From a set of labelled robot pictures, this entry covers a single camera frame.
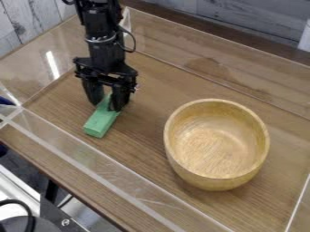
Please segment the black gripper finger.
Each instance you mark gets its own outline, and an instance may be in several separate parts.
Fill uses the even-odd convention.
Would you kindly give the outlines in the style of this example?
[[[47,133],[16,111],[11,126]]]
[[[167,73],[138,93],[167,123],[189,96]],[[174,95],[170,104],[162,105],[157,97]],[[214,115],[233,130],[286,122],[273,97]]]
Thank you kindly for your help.
[[[98,81],[83,79],[83,87],[89,101],[98,106],[105,99],[103,85]]]
[[[130,102],[131,88],[129,85],[114,85],[110,97],[110,110],[121,111]]]

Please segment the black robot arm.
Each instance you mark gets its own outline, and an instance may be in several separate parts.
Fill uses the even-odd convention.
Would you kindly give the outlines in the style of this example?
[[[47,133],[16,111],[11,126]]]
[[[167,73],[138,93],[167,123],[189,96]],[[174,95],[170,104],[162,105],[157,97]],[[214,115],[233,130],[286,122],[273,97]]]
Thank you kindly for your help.
[[[111,87],[109,109],[121,111],[137,91],[138,71],[127,65],[126,54],[137,51],[137,39],[121,26],[123,8],[119,0],[62,0],[74,5],[85,27],[89,56],[77,57],[75,76],[82,79],[89,101],[105,99],[103,86]]]

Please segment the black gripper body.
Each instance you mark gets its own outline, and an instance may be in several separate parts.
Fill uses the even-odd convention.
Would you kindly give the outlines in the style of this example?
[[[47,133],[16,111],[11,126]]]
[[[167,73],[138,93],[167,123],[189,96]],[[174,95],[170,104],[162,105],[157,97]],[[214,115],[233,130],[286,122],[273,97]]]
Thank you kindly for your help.
[[[129,85],[134,92],[138,71],[127,65],[126,54],[133,53],[135,48],[126,48],[123,35],[87,36],[85,40],[90,54],[74,59],[77,76],[111,88],[114,85]]]

